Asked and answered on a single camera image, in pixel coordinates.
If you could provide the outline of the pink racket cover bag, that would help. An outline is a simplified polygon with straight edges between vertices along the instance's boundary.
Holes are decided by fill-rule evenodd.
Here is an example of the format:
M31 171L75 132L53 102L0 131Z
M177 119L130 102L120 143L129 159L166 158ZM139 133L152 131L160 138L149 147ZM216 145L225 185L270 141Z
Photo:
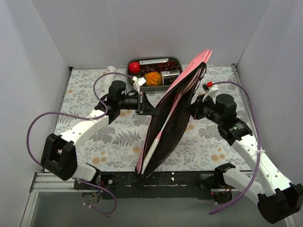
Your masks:
M211 54L210 49L200 52L157 103L158 114L150 119L135 169L139 176L150 176L180 142L190 118L187 107L191 104L195 89L205 74Z

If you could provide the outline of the white shuttlecock tube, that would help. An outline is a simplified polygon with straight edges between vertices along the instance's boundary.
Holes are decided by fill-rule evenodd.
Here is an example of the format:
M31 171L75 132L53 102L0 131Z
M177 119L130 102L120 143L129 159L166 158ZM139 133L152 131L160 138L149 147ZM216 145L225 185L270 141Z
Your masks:
M108 93L109 86L116 79L116 68L113 66L108 66L105 74L112 72L112 74L104 76L100 80L100 95L103 96Z

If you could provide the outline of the badminton racket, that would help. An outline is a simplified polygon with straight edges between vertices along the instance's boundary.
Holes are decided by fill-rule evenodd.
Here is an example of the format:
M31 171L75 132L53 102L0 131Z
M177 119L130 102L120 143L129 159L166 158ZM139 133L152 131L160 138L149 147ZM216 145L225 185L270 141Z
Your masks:
M160 138L161 138L161 135L163 133L163 130L165 129L165 127L166 127L169 119L171 118L171 116L172 116L172 114L173 114L173 112L174 112L174 110L175 110L178 102L180 101L181 97L183 96L183 94L184 94L183 92L182 93L178 93L177 98L174 101L173 106L172 106L172 108L170 110L170 113L169 113L166 121L164 122L164 125L162 126L160 132L158 133L158 135L156 136L155 140L153 141L153 143L152 143L152 145L151 145L151 147L150 147L150 149L149 149L149 151L148 151L148 153L146 155L146 158L145 158L145 160L143 162L142 174L144 173L144 171L145 171L145 169L146 169L146 167L147 167L147 165L148 165L148 163L149 163L152 155L154 154L154 151L155 151L155 149L156 149L156 147L157 147L157 145L158 145L158 143L160 141Z

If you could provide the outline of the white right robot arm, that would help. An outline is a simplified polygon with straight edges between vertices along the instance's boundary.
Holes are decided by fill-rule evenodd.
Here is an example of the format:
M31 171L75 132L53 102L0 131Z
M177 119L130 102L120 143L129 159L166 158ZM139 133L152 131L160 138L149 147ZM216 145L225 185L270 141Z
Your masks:
M232 164L225 164L215 169L215 184L220 188L230 185L239 190L257 205L267 222L275 224L301 210L303 186L291 182L265 151L257 147L256 137L249 126L237 117L236 108L231 95L220 94L215 100L206 95L198 96L188 110L195 120L207 118L216 123L221 137L254 172L249 179Z

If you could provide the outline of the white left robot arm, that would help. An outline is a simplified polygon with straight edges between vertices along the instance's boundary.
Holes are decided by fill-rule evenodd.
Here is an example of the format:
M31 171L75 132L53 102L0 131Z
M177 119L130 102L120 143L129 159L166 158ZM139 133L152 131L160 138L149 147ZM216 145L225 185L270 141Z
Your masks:
M76 151L95 133L112 123L121 110L134 110L139 115L158 115L158 111L147 99L141 87L144 78L134 78L134 89L126 90L126 83L114 80L97 106L87 116L86 121L73 126L60 135L50 134L46 138L42 154L42 167L66 181L82 179L90 189L100 186L101 178L97 169L78 162Z

